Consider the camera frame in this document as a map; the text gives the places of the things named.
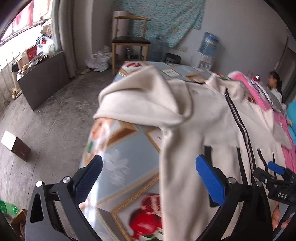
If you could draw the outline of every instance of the water bottle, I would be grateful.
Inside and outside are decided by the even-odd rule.
[[[161,35],[151,40],[149,47],[148,61],[163,62],[165,54],[165,41]]]
[[[7,203],[0,200],[0,210],[3,213],[7,213],[9,215],[15,216],[19,213],[19,210],[17,207],[11,203]]]
[[[212,58],[215,55],[218,43],[219,43],[218,36],[205,32],[204,38],[202,40],[202,44],[198,52]]]

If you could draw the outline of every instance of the green plastic bottle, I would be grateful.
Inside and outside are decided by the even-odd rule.
[[[3,213],[7,213],[9,215],[17,215],[19,213],[19,210],[17,209],[17,207],[11,203],[7,203],[4,201],[0,200],[0,210]]]

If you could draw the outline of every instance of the silver screw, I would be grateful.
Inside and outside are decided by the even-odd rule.
[[[42,182],[42,181],[38,181],[38,182],[36,182],[36,187],[41,187],[41,186],[42,186],[42,184],[43,184],[43,182]]]
[[[228,178],[228,182],[232,183],[232,184],[235,184],[236,180],[233,177],[230,177],[230,178]]]
[[[258,181],[257,181],[257,182],[256,182],[256,186],[257,186],[257,187],[262,187],[263,184],[262,184],[262,182],[258,182]]]
[[[63,183],[68,183],[69,181],[71,181],[70,177],[64,177],[63,178]]]

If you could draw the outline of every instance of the black hair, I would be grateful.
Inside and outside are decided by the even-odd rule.
[[[283,83],[282,83],[281,78],[279,77],[278,73],[273,70],[273,71],[269,72],[269,75],[271,75],[274,79],[276,79],[276,81],[277,81],[276,90],[279,93],[281,93],[281,86]]]

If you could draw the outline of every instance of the wall socket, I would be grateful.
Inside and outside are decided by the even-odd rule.
[[[188,48],[186,46],[177,45],[177,50],[180,50],[182,52],[187,52]]]

